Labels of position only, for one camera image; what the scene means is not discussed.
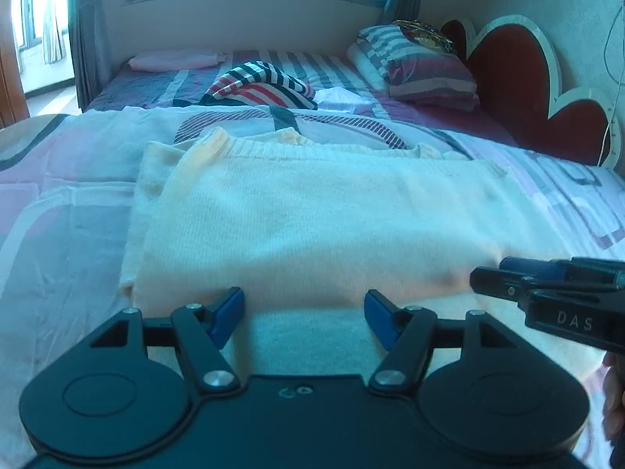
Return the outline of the right hand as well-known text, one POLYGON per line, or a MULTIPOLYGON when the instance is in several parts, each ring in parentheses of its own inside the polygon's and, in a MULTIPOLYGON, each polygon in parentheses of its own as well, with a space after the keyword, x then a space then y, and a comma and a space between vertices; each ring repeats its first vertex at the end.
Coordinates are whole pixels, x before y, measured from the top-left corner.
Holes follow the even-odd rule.
POLYGON ((616 354, 605 354, 603 365, 607 369, 603 382, 603 429, 606 439, 615 442, 624 427, 624 381, 619 376, 620 364, 616 354))

